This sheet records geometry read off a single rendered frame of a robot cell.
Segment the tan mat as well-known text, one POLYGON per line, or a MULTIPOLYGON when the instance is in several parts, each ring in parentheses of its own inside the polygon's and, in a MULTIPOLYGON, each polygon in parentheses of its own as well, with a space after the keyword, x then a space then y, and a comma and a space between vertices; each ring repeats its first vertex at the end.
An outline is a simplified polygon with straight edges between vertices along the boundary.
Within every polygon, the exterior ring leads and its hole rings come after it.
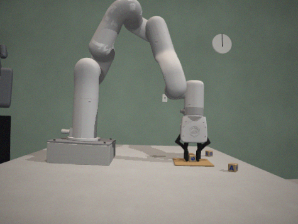
POLYGON ((199 166, 199 167, 214 167, 207 159, 199 159, 199 162, 185 161, 184 158, 173 158, 175 166, 199 166))

